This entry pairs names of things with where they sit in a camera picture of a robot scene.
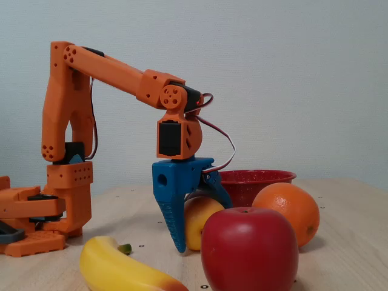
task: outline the screw hole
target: screw hole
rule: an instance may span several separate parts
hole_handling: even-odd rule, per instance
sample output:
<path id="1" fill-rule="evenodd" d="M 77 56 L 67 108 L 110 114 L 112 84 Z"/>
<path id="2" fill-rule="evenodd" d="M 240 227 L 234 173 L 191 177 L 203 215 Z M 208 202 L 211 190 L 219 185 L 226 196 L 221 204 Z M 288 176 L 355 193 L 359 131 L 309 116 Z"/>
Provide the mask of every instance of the screw hole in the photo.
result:
<path id="1" fill-rule="evenodd" d="M 158 176 L 158 183 L 162 186 L 167 186 L 167 177 L 164 176 L 163 174 L 160 174 Z"/>

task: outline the red apple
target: red apple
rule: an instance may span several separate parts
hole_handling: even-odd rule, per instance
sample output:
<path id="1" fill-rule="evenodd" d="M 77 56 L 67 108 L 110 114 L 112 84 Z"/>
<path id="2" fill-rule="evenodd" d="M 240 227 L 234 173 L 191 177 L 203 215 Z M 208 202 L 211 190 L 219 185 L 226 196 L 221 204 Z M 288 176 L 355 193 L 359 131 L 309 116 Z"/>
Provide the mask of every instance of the red apple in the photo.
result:
<path id="1" fill-rule="evenodd" d="M 222 210 L 202 231 L 202 266 L 213 291 L 288 291 L 298 255 L 291 224 L 271 209 Z"/>

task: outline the yellow fruit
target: yellow fruit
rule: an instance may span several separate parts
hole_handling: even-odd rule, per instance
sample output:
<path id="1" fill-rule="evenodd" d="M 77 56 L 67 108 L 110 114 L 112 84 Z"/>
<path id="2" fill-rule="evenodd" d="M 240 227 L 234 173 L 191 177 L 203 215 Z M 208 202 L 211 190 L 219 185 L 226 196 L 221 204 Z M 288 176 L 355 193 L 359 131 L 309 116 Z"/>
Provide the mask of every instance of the yellow fruit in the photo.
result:
<path id="1" fill-rule="evenodd" d="M 178 280 L 123 252 L 114 238 L 96 236 L 84 246 L 79 268 L 91 291 L 189 291 Z"/>
<path id="2" fill-rule="evenodd" d="M 201 250 L 202 229 L 208 218 L 224 210 L 224 207 L 209 197 L 195 197 L 184 205 L 186 245 L 190 250 Z"/>

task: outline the cable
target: cable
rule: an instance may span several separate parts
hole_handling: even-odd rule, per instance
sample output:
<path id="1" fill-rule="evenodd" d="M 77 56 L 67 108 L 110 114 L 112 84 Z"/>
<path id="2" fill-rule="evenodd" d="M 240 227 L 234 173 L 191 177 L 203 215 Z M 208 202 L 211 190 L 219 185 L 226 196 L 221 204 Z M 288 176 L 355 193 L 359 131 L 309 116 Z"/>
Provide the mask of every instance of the cable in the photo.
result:
<path id="1" fill-rule="evenodd" d="M 211 172 L 214 172 L 214 171 L 219 171 L 221 169 L 223 169 L 224 167 L 226 167 L 227 165 L 229 165 L 229 163 L 232 161 L 233 157 L 235 156 L 236 154 L 236 146 L 232 140 L 232 138 L 230 137 L 230 135 L 226 132 L 224 132 L 222 129 L 220 129 L 219 127 L 215 126 L 214 124 L 208 122 L 207 120 L 203 119 L 202 117 L 199 117 L 198 115 L 195 116 L 199 121 L 201 121 L 203 124 L 206 124 L 207 126 L 217 130 L 218 132 L 222 133 L 224 136 L 227 137 L 227 139 L 230 141 L 232 147 L 233 147 L 233 153 L 232 155 L 230 156 L 230 158 L 224 163 L 224 164 L 221 164 L 219 166 L 216 166 L 216 167 L 212 167 L 212 168 L 209 168 L 209 169 L 206 169 L 206 170 L 202 170 L 202 174 L 208 174 L 208 173 L 211 173 Z"/>
<path id="2" fill-rule="evenodd" d="M 204 94 L 202 94 L 202 96 L 203 96 L 204 98 L 205 98 L 205 97 L 210 97 L 210 99 L 209 99 L 206 103 L 201 104 L 201 105 L 195 107 L 194 109 L 191 109 L 191 110 L 189 110 L 189 111 L 185 111 L 185 114 L 186 114 L 186 113 L 193 112 L 193 111 L 196 111 L 196 110 L 201 109 L 201 108 L 204 108 L 204 107 L 210 105 L 210 103 L 213 102 L 213 99 L 214 99 L 213 94 L 211 94 L 211 93 L 204 93 Z"/>
<path id="3" fill-rule="evenodd" d="M 93 92 L 93 82 L 95 81 L 94 78 L 92 78 L 92 81 L 90 83 L 90 103 L 92 104 L 92 115 L 93 119 L 95 120 L 95 125 L 93 127 L 93 136 L 95 138 L 95 148 L 93 149 L 93 152 L 90 156 L 87 156 L 85 160 L 90 160 L 93 159 L 96 155 L 97 148 L 98 148 L 98 132 L 97 132 L 97 123 L 96 123 L 96 118 L 95 118 L 95 110 L 93 108 L 93 98 L 92 98 L 92 92 Z"/>
<path id="4" fill-rule="evenodd" d="M 208 97 L 208 96 L 210 97 L 210 99 L 209 99 L 206 103 L 204 103 L 204 104 L 202 104 L 202 105 L 199 105 L 196 109 L 187 111 L 187 112 L 185 112 L 185 113 L 193 112 L 193 111 L 195 111 L 195 110 L 198 110 L 198 109 L 201 109 L 201 108 L 204 108 L 204 107 L 210 105 L 210 103 L 213 102 L 214 96 L 213 96 L 213 94 L 211 94 L 211 93 L 204 93 L 204 94 L 203 94 L 203 97 L 204 97 L 204 98 L 205 98 L 205 97 Z M 196 119 L 198 119 L 200 122 L 202 122 L 203 124 L 205 124 L 205 125 L 211 127 L 212 129 L 217 130 L 218 132 L 220 132 L 220 133 L 222 133 L 224 136 L 226 136 L 227 139 L 230 141 L 232 147 L 233 147 L 233 153 L 232 153 L 232 155 L 230 156 L 230 158 L 229 158 L 224 164 L 221 164 L 221 165 L 219 165 L 219 166 L 212 167 L 212 168 L 209 168 L 209 169 L 206 169 L 206 170 L 202 170 L 202 173 L 203 173 L 203 174 L 208 174 L 208 173 L 211 173 L 211 172 L 214 172 L 214 171 L 218 171 L 218 170 L 221 170 L 221 169 L 225 168 L 227 165 L 229 165 L 229 163 L 232 161 L 233 157 L 234 157 L 235 154 L 236 154 L 236 146 L 235 146 L 235 144 L 234 144 L 232 138 L 230 137 L 230 135 L 229 135 L 228 133 L 224 132 L 222 129 L 220 129 L 219 127 L 215 126 L 214 124 L 208 122 L 207 120 L 203 119 L 202 117 L 199 117 L 198 115 L 194 115 L 194 117 L 195 117 Z"/>

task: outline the red bowl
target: red bowl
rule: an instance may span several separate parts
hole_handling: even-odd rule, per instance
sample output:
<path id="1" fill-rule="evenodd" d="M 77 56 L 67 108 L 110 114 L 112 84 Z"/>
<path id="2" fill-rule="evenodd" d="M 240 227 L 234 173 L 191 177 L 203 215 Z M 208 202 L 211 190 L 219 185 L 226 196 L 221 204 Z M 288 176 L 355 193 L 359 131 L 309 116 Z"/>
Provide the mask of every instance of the red bowl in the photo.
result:
<path id="1" fill-rule="evenodd" d="M 261 189 L 274 183 L 291 183 L 296 178 L 292 172 L 279 170 L 237 170 L 219 174 L 234 207 L 251 207 Z"/>

